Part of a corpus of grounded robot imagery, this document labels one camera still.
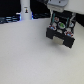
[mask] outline robotic arm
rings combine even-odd
[[[72,48],[74,43],[74,27],[76,13],[64,11],[69,0],[37,0],[44,3],[52,11],[51,22],[46,31],[46,37],[55,43]]]

